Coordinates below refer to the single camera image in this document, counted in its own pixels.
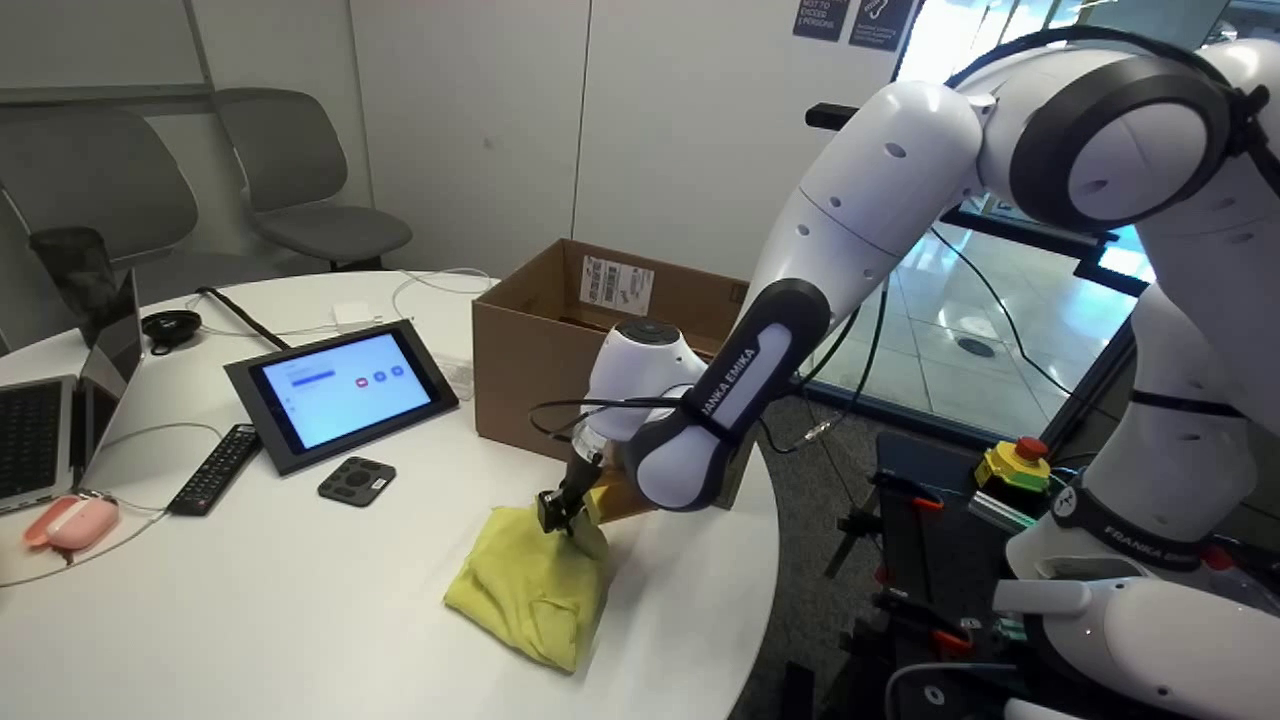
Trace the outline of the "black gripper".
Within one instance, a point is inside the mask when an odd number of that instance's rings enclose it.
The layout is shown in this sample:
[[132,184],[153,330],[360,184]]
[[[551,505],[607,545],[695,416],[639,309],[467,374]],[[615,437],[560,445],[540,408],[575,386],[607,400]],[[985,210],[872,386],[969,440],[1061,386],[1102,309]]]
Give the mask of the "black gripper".
[[572,454],[560,492],[534,497],[534,515],[543,530],[566,523],[566,530],[588,526],[593,521],[619,521],[629,511],[629,488],[619,469],[607,454]]

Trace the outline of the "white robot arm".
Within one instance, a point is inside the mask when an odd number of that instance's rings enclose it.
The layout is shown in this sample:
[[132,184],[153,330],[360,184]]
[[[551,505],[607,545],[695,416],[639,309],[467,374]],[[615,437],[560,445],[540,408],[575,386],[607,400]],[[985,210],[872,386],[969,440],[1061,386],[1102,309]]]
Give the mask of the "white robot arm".
[[1080,478],[1002,545],[999,595],[1107,692],[1262,720],[1280,615],[1200,577],[1254,492],[1249,437],[1280,431],[1275,34],[1181,48],[1075,23],[885,83],[792,189],[717,356],[647,320],[607,330],[540,521],[572,523],[604,472],[647,507],[713,505],[797,369],[923,245],[946,245],[969,198],[1092,241],[1128,227],[1147,265],[1132,396]]

